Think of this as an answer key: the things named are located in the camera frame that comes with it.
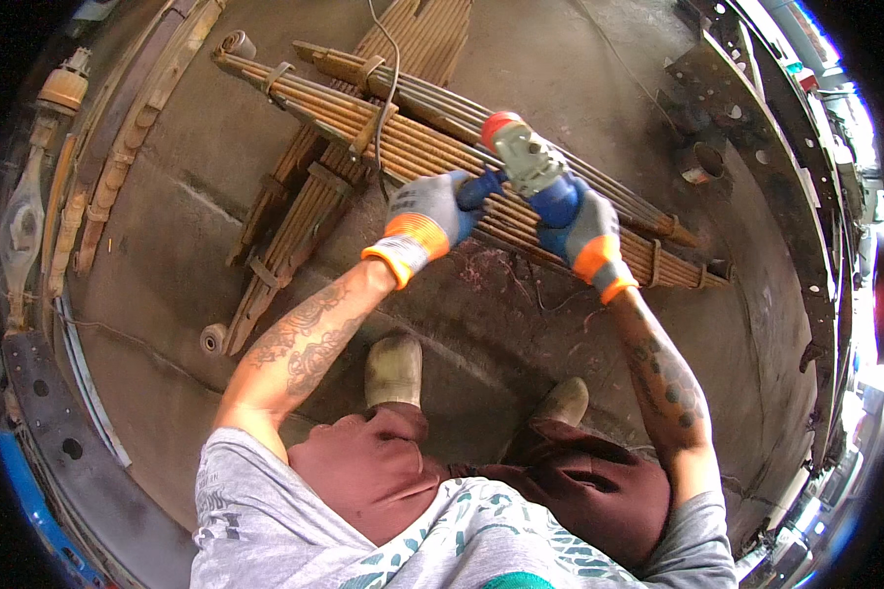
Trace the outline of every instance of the hand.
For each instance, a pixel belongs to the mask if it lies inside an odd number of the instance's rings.
[[[573,273],[599,289],[600,300],[608,304],[626,287],[638,287],[638,282],[622,261],[612,203],[581,178],[574,178],[573,184],[580,195],[576,218],[560,229],[538,226],[537,236],[544,249],[562,257]]]
[[[455,203],[455,194],[469,178],[466,171],[450,171],[397,190],[389,201],[384,236],[361,258],[382,258],[396,275],[397,289],[405,287],[426,264],[467,238],[483,217],[481,207],[464,211]]]

